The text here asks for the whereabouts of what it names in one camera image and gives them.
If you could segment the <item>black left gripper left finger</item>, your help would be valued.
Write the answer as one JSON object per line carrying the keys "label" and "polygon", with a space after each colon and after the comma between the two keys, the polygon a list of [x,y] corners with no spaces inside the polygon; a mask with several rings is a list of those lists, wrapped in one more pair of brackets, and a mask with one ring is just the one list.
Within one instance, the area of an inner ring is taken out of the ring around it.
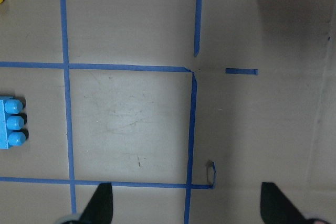
{"label": "black left gripper left finger", "polygon": [[113,193],[111,183],[101,183],[79,217],[79,223],[112,223]]}

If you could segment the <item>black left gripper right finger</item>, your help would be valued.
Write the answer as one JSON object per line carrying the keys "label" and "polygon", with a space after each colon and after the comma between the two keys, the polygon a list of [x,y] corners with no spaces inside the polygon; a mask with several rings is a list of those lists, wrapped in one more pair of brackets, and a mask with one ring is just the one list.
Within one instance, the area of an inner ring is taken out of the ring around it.
{"label": "black left gripper right finger", "polygon": [[306,218],[272,182],[262,182],[260,215],[264,223],[303,223]]}

